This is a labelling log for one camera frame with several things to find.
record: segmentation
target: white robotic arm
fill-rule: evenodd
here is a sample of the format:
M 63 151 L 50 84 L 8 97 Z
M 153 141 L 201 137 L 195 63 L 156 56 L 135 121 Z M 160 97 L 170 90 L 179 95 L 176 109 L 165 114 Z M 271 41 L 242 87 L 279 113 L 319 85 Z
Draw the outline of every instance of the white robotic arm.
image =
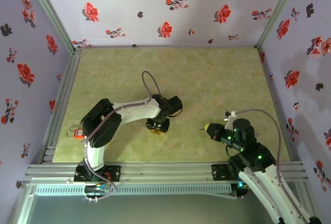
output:
M 246 119 L 227 112 L 227 124 L 207 124 L 211 139 L 240 153 L 229 159 L 229 171 L 241 178 L 264 205 L 275 224 L 322 224 L 312 217 L 293 195 L 279 172 L 270 151 L 256 142 L 254 129 Z
M 114 103 L 113 108 L 117 109 L 127 105 L 134 105 L 135 103 L 147 102 L 147 100 L 148 98 L 142 101 L 130 103 Z M 149 103 L 144 105 L 121 108 L 120 110 L 116 111 L 116 114 L 119 114 L 121 116 L 122 121 L 119 124 L 119 126 L 121 126 L 125 123 L 137 121 L 140 119 L 155 118 L 156 116 L 158 116 L 160 111 L 161 109 L 159 103 L 155 99 L 152 99 Z M 102 147 L 98 148 L 93 148 L 91 147 L 90 142 L 88 142 L 87 144 L 88 161 L 94 171 L 97 171 L 104 166 L 105 147 L 106 145 L 103 145 Z
M 160 134 L 168 131 L 168 117 L 174 117 L 172 114 L 182 109 L 182 101 L 177 96 L 166 99 L 160 94 L 130 103 L 100 100 L 81 121 L 85 136 L 91 136 L 86 144 L 85 161 L 88 160 L 93 171 L 100 170 L 104 167 L 104 149 L 119 126 L 147 119 L 146 128 Z

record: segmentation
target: yellow object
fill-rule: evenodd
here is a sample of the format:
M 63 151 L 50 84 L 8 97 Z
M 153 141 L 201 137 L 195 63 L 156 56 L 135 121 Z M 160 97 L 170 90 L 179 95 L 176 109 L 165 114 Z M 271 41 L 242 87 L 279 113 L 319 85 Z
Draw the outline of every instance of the yellow object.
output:
M 205 125 L 205 130 L 206 131 L 207 131 L 208 127 L 209 127 L 209 123 Z
M 161 134 L 161 130 L 158 129 L 152 129 L 151 133 L 154 133 L 155 135 L 160 135 Z

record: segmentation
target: mounting plate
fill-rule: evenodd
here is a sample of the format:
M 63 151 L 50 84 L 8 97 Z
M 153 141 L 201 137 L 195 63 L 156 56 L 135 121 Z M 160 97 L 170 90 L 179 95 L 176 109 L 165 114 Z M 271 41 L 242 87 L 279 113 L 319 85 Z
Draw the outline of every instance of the mounting plate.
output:
M 101 174 L 105 178 L 108 178 L 112 182 L 119 182 L 119 177 L 121 175 L 121 167 L 106 165 L 102 169 L 97 171 L 97 173 Z M 84 165 L 79 165 L 76 167 L 73 181 L 75 183 L 103 182 L 103 180 L 96 177 L 95 175 L 92 174 L 91 176 L 91 172 L 87 171 Z
M 216 164 L 212 165 L 212 175 L 214 181 L 233 181 L 238 180 L 238 178 L 234 178 L 228 169 L 227 164 Z

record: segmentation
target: marble-patterned floor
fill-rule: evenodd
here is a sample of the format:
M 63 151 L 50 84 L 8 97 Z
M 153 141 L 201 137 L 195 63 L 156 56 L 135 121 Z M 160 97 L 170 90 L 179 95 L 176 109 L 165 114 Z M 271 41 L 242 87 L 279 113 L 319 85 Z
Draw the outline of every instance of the marble-patterned floor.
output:
M 111 102 L 145 99 L 141 72 L 148 70 L 166 98 L 177 95 L 183 112 L 171 119 L 167 133 L 154 135 L 146 120 L 127 123 L 107 145 L 111 161 L 227 161 L 225 146 L 199 129 L 206 123 L 224 123 L 225 111 L 261 108 L 276 117 L 261 62 L 253 48 L 113 48 L 83 51 L 56 147 L 54 162 L 79 162 L 80 140 L 67 137 L 70 126 L 102 98 Z M 153 81 L 146 76 L 152 93 Z M 258 142 L 276 157 L 277 130 L 263 113 L 240 117 L 251 121 Z M 289 160 L 285 143 L 281 160 Z

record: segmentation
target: gray cable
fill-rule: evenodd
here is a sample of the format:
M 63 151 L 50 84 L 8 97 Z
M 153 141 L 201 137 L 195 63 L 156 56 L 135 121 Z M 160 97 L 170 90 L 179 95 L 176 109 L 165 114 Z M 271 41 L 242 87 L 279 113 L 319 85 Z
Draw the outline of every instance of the gray cable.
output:
M 285 186 L 283 185 L 283 182 L 281 181 L 281 178 L 280 178 L 280 167 L 279 167 L 279 163 L 280 163 L 280 149 L 281 149 L 281 133 L 280 133 L 280 128 L 279 128 L 279 126 L 277 124 L 277 121 L 272 117 L 271 114 L 269 114 L 268 112 L 266 112 L 266 111 L 264 111 L 262 109 L 247 109 L 247 110 L 236 112 L 236 115 L 247 113 L 247 112 L 251 112 L 251 111 L 258 111 L 258 112 L 262 112 L 262 113 L 268 115 L 273 120 L 274 124 L 276 125 L 277 132 L 278 132 L 278 152 L 277 152 L 277 161 L 276 161 L 278 183 L 281 186 L 281 188 L 283 189 L 285 195 L 289 198 L 291 204 L 293 205 L 293 207 L 295 208 L 295 210 L 297 211 L 297 213 L 300 216 L 302 216 L 304 223 L 305 224 L 308 224 L 308 222 L 306 221 L 305 217 L 302 215 L 300 209 L 295 205 L 295 203 L 294 203 L 293 199 L 291 198 L 290 194 L 285 189 Z
M 227 198 L 227 199 L 232 199 L 232 200 L 236 200 L 237 197 L 233 197 L 232 195 L 224 195 L 221 193 L 203 193 L 203 195 L 207 195 L 207 196 L 213 196 L 213 197 L 222 197 L 222 198 Z
M 107 178 L 105 178 L 105 177 L 99 175 L 98 173 L 96 173 L 96 172 L 93 170 L 93 168 L 91 167 L 91 165 L 89 164 L 89 162 L 88 162 L 88 157 L 87 157 L 87 142 L 88 142 L 88 141 L 90 140 L 90 138 L 93 137 L 93 135 L 94 135 L 94 134 L 100 129 L 100 127 L 105 123 L 105 121 L 106 121 L 106 120 L 107 120 L 112 114 L 114 114 L 115 112 L 117 112 L 118 110 L 120 110 L 120 109 L 122 109 L 122 108 L 128 108 L 128 107 L 135 107 L 135 106 L 145 105 L 145 104 L 149 103 L 149 102 L 152 100 L 152 92 L 151 92 L 151 90 L 148 88 L 148 86 L 147 86 L 147 84 L 146 84 L 146 82 L 145 82 L 145 78 L 144 78 L 144 74 L 145 74 L 145 73 L 147 73 L 147 74 L 152 78 L 152 80 L 154 81 L 154 83 L 155 83 L 155 85 L 156 85 L 156 88 L 157 88 L 158 93 L 161 95 L 160 88 L 159 88 L 159 86 L 158 86 L 158 84 L 157 84 L 155 78 L 152 76 L 152 74 L 150 74 L 150 73 L 149 73 L 148 71 L 146 71 L 146 70 L 143 71 L 143 72 L 141 73 L 141 79 L 142 79 L 142 81 L 143 81 L 143 84 L 144 84 L 145 88 L 146 88 L 147 91 L 148 91 L 148 94 L 149 94 L 149 98 L 148 98 L 148 100 L 147 100 L 146 102 L 143 101 L 143 102 L 138 102 L 138 103 L 127 104 L 127 105 L 124 105 L 124 106 L 121 106 L 121 107 L 118 107 L 118 108 L 114 109 L 113 111 L 111 111 L 111 112 L 110 112 L 110 113 L 109 113 L 109 114 L 108 114 L 108 115 L 102 120 L 102 122 L 100 122 L 100 124 L 96 127 L 96 129 L 94 129 L 94 130 L 89 134 L 89 136 L 81 142 L 81 144 L 85 144 L 85 162 L 86 162 L 86 165 L 87 165 L 88 169 L 89 169 L 89 170 L 90 170 L 95 176 L 97 176 L 98 178 L 100 178 L 100 179 L 102 179 L 102 180 L 108 182 L 110 185 L 112 185 L 112 186 L 114 187 L 114 191 L 113 191 L 113 192 L 109 193 L 108 195 L 98 197 L 97 200 L 101 200 L 101 199 L 104 199 L 104 198 L 106 198 L 106 197 L 109 197 L 109 196 L 115 194 L 117 188 L 116 188 L 116 185 L 115 185 L 111 180 L 109 180 L 109 179 L 107 179 Z M 96 199 L 88 198 L 86 195 L 85 195 L 85 197 L 86 197 L 87 199 L 91 200 L 91 201 L 97 201 Z
M 81 142 L 81 144 L 85 144 L 85 143 L 87 143 L 87 142 L 90 140 L 90 138 L 92 138 L 93 135 L 95 135 L 95 133 L 101 128 L 101 126 L 102 126 L 102 125 L 108 120 L 108 118 L 109 118 L 112 114 L 116 113 L 118 110 L 120 110 L 120 109 L 125 109 L 125 108 L 128 108 L 128 107 L 136 107 L 136 106 L 145 105 L 146 103 L 149 103 L 149 102 L 152 100 L 152 93 L 151 93 L 150 89 L 148 88 L 148 86 L 147 86 L 147 84 L 146 84 L 146 82 L 145 82 L 145 79 L 144 79 L 144 74 L 145 74 L 145 73 L 147 73 L 147 74 L 152 78 L 152 80 L 154 81 L 154 83 L 155 83 L 155 85 L 156 85 L 156 87 L 157 87 L 157 90 L 158 90 L 159 94 L 161 95 L 160 88 L 159 88 L 159 86 L 157 85 L 157 82 L 155 81 L 155 78 L 152 76 L 152 74 L 150 74 L 147 70 L 143 71 L 143 72 L 141 73 L 141 79 L 142 79 L 142 81 L 143 81 L 143 84 L 144 84 L 145 88 L 147 89 L 147 91 L 148 91 L 148 93 L 149 93 L 149 98 L 148 98 L 148 100 L 147 100 L 146 102 L 142 101 L 142 102 L 138 102 L 138 103 L 132 103 L 132 104 L 123 105 L 123 106 L 121 106 L 121 107 L 118 107 L 118 108 L 114 109 L 113 111 L 111 111 L 109 114 L 107 114 L 107 115 L 105 116 L 105 118 L 102 120 L 102 122 L 100 122 L 100 124 L 96 127 L 96 129 L 94 129 L 94 130 L 93 130 L 93 131 L 87 136 L 87 138 L 84 139 L 84 140 Z

